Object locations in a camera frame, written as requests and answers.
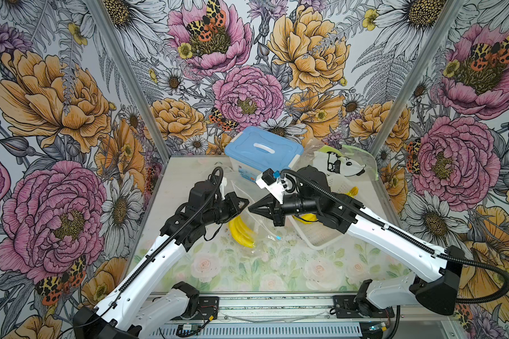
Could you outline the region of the banana with white wrap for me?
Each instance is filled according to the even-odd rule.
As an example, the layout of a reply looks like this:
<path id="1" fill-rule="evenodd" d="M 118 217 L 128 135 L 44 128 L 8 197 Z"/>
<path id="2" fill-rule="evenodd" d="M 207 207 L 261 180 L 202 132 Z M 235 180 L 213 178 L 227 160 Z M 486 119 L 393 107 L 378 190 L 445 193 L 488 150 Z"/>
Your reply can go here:
<path id="1" fill-rule="evenodd" d="M 233 239 L 243 247 L 254 249 L 254 232 L 245 224 L 243 219 L 238 216 L 228 223 L 228 228 Z"/>

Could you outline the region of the yellow banana bunch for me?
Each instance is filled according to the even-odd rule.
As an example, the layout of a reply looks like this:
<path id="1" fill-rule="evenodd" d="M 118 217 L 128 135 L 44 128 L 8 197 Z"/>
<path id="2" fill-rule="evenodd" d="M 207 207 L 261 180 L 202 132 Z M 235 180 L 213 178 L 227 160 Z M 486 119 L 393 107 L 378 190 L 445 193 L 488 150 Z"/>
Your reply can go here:
<path id="1" fill-rule="evenodd" d="M 346 192 L 346 195 L 352 198 L 356 198 L 358 194 L 359 188 L 357 186 L 353 186 L 348 192 Z"/>

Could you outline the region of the panda zip-top bag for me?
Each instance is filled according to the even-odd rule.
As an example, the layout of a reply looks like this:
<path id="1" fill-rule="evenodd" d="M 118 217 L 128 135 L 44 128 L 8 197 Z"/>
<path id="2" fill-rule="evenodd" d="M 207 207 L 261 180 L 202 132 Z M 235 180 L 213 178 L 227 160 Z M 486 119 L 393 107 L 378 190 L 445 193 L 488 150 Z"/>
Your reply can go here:
<path id="1" fill-rule="evenodd" d="M 340 149 L 311 140 L 304 148 L 308 165 L 327 176 L 339 175 L 346 178 L 378 181 L 379 173 L 376 159 L 367 151 L 351 145 Z"/>

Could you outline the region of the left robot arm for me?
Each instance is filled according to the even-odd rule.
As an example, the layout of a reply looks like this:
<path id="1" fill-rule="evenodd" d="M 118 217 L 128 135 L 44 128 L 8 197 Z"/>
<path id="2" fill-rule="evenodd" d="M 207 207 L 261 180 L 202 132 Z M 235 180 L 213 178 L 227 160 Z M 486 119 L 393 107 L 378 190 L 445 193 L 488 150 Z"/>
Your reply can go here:
<path id="1" fill-rule="evenodd" d="M 148 306 L 145 302 L 165 274 L 206 235 L 207 226 L 226 224 L 248 206 L 247 199 L 226 193 L 225 186 L 221 167 L 195 184 L 134 270 L 94 308 L 83 307 L 75 314 L 76 338 L 148 338 L 166 322 L 197 313 L 199 291 L 186 282 Z"/>

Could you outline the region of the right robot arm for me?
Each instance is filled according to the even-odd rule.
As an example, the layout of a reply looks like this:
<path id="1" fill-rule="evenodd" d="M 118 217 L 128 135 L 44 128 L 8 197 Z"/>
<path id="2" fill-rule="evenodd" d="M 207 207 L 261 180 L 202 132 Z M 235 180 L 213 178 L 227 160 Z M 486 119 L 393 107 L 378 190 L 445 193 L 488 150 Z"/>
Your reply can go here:
<path id="1" fill-rule="evenodd" d="M 483 304 L 509 292 L 509 272 L 465 257 L 455 246 L 443 248 L 425 242 L 377 216 L 360 201 L 331 192 L 327 176 L 313 166 L 299 171 L 267 169 L 256 179 L 269 193 L 249 211 L 284 226 L 288 216 L 313 214 L 319 223 L 342 234 L 356 237 L 401 261 L 410 273 L 403 278 L 362 282 L 347 309 L 371 317 L 379 309 L 420 305 L 431 312 L 450 316 L 457 304 Z M 503 282 L 496 292 L 483 297 L 460 298 L 458 290 L 465 266 L 495 273 Z"/>

